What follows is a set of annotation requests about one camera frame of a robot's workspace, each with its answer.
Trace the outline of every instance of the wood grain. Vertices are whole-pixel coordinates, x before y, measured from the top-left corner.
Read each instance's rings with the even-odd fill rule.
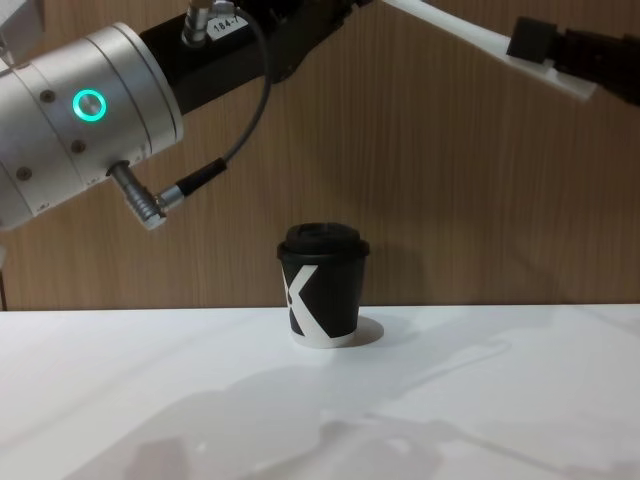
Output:
[[[182,0],[49,0],[43,50]],[[520,14],[640,34],[634,0],[439,0],[509,34]],[[253,82],[186,119],[139,168],[160,188],[218,155]],[[233,168],[143,231],[113,185],[0,237],[12,309],[283,304],[287,227],[334,220],[371,242],[367,304],[640,301],[640,109],[578,103],[380,2],[273,92]]]

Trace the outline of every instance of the white tabletop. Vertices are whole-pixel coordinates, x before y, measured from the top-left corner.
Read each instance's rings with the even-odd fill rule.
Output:
[[[640,306],[361,313],[2,314],[0,479],[640,479]]]

